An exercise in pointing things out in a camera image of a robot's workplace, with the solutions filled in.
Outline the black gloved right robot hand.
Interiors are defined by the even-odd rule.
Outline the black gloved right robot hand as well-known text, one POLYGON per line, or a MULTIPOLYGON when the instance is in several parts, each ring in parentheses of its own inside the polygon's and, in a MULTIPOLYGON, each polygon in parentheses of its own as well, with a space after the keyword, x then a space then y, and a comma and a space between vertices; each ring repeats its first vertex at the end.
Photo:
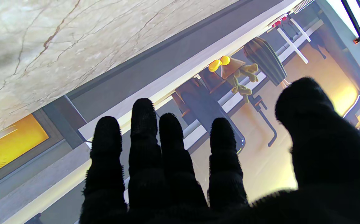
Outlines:
POLYGON ((132 109, 129 205, 112 116, 99 119, 90 151, 80 224, 360 224, 360 131, 335 111, 310 77, 286 87, 275 105, 288 131, 297 190, 249 204, 229 121, 214 119, 208 199, 172 113, 159 120, 148 98, 132 109))

